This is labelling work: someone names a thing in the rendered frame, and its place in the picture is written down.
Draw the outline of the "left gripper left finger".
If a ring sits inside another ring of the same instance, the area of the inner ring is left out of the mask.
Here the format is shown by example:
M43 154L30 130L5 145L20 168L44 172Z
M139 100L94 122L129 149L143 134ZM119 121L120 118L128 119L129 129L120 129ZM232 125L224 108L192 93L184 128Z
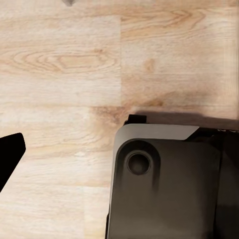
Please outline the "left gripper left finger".
M26 152L21 132L0 138L0 192Z

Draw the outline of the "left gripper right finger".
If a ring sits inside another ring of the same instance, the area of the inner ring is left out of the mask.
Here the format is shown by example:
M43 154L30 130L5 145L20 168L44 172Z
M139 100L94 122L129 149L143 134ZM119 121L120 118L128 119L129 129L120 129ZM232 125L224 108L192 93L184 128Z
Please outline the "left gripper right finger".
M223 150L239 172L239 134L228 132Z

